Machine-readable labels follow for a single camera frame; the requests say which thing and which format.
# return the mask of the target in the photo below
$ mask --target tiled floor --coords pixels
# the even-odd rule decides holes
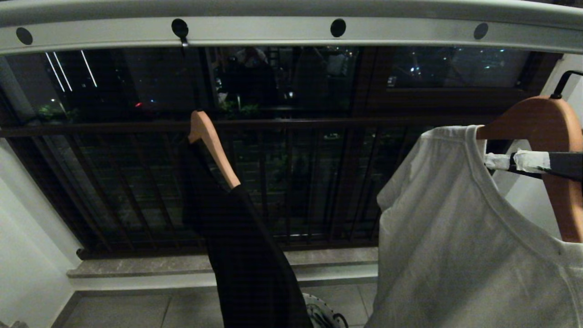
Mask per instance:
[[[372,313],[376,284],[302,288],[342,313],[350,327],[363,327]],[[152,292],[130,296],[83,296],[63,328],[223,327],[216,289]]]

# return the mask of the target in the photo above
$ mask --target black garment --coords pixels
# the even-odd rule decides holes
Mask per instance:
[[[181,147],[183,223],[206,239],[224,326],[312,328],[296,276],[242,186],[225,192],[202,142]]]

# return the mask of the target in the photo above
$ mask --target white shirt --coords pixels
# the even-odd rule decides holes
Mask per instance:
[[[583,245],[550,236],[498,193],[476,129],[425,132],[379,193],[366,327],[581,327]]]

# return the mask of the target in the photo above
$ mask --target clothes hanger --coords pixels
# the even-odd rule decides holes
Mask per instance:
[[[476,139],[527,139],[533,151],[582,152],[579,119],[563,99],[537,96],[523,100],[502,116],[477,129]],[[581,183],[543,175],[561,237],[583,242],[583,195]]]
[[[239,178],[233,171],[229,160],[224,153],[223,146],[220,143],[219,135],[215,130],[215,126],[210,120],[209,116],[204,111],[193,111],[190,116],[190,133],[188,134],[188,142],[193,144],[197,140],[202,139],[205,146],[210,152],[210,155],[215,160],[219,167],[229,188],[233,189],[241,184]]]

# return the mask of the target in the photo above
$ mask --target marble ledge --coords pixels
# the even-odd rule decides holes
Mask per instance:
[[[299,250],[284,252],[292,267],[374,264],[377,247]],[[69,278],[151,277],[213,272],[207,255],[147,257],[140,259],[86,260],[67,272]]]

